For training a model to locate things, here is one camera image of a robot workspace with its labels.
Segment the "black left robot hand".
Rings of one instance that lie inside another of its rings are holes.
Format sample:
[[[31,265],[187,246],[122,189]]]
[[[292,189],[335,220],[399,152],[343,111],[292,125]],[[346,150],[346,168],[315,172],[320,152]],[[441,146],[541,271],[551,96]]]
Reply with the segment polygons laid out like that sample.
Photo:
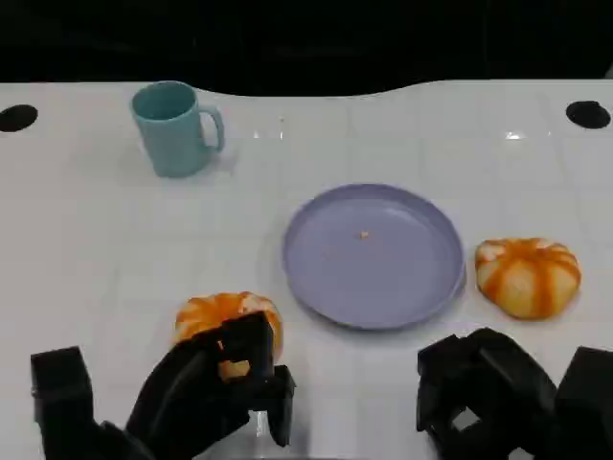
[[[146,379],[126,432],[147,459],[192,459],[263,411],[273,441],[288,446],[296,384],[273,345],[263,312],[178,343]]]

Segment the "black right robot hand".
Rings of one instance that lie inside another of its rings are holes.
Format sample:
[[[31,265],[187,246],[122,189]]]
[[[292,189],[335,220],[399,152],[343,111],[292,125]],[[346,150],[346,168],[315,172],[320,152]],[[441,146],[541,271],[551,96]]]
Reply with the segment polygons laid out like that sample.
[[[417,430],[442,459],[548,455],[556,385],[513,339],[490,328],[419,351]]]

